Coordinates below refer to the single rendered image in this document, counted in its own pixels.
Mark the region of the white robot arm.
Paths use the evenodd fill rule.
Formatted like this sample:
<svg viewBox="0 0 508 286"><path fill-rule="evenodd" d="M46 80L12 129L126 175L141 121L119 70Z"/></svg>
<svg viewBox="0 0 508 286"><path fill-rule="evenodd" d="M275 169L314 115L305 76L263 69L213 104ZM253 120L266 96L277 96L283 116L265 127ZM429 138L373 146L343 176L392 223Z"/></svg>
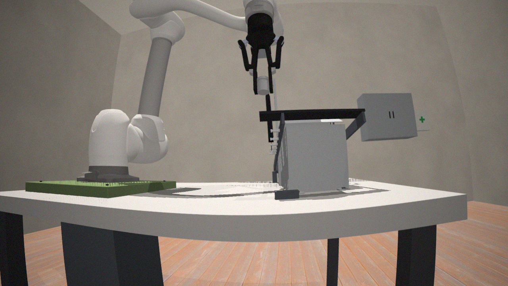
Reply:
<svg viewBox="0 0 508 286"><path fill-rule="evenodd" d="M169 143L159 118L160 102L171 48L185 35L185 25L174 11L186 11L247 34L248 18L265 13L272 18L274 34L283 36L283 21L276 0L243 0L243 5L245 17L237 17L199 0L132 1L129 12L150 27L152 42L138 114L131 123L119 109L104 109L95 117L89 137L89 171L77 177L77 181L139 181L138 177L129 175L129 162L154 163L167 154Z"/></svg>

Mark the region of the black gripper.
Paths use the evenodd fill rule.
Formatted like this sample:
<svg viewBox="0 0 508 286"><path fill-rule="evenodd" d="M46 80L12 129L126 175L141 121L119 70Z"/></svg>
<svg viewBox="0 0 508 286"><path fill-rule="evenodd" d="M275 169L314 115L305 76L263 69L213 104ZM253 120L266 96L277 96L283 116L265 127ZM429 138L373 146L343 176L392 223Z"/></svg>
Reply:
<svg viewBox="0 0 508 286"><path fill-rule="evenodd" d="M272 62L270 46L276 42L276 57L275 62ZM252 50L252 64L248 62L246 52L247 43L253 47ZM268 75L269 75L269 91L273 93L272 75L276 73L276 69L281 67L281 48L284 44L284 37L275 36L273 32L272 18L265 13L256 13L248 18L248 35L245 40L238 40L240 49L242 50L243 62L246 71L253 76L254 93L257 93L257 62L259 49L265 49L268 60Z"/></svg>

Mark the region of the grey cylinder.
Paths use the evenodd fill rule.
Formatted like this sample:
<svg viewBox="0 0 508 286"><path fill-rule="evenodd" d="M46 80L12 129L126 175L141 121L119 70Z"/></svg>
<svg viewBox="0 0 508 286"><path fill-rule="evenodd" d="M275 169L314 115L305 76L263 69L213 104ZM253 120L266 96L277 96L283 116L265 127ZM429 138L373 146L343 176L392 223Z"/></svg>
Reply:
<svg viewBox="0 0 508 286"><path fill-rule="evenodd" d="M267 76L259 76L257 79L257 93L259 95L267 95L270 93L269 91L269 77Z"/></svg>

